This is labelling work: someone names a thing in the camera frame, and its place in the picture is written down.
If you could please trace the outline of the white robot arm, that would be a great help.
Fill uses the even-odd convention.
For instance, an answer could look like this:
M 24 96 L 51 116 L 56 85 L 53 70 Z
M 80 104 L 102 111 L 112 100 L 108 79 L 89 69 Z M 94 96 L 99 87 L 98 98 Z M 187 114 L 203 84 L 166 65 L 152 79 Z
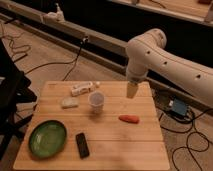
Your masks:
M 165 33 L 157 28 L 129 40 L 126 46 L 127 80 L 137 85 L 152 70 L 202 103 L 213 106 L 213 69 L 165 51 L 166 43 Z

